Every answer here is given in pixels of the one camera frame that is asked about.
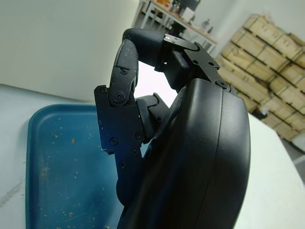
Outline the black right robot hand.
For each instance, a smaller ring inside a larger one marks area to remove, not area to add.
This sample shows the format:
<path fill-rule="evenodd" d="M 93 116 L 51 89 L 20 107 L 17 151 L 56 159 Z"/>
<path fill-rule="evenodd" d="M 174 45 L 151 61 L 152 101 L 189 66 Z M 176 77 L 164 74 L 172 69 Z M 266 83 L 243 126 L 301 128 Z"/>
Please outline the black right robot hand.
<path fill-rule="evenodd" d="M 102 150 L 114 155 L 120 229 L 231 229 L 250 172 L 243 99 L 198 43 L 123 33 L 110 85 L 95 88 Z"/>

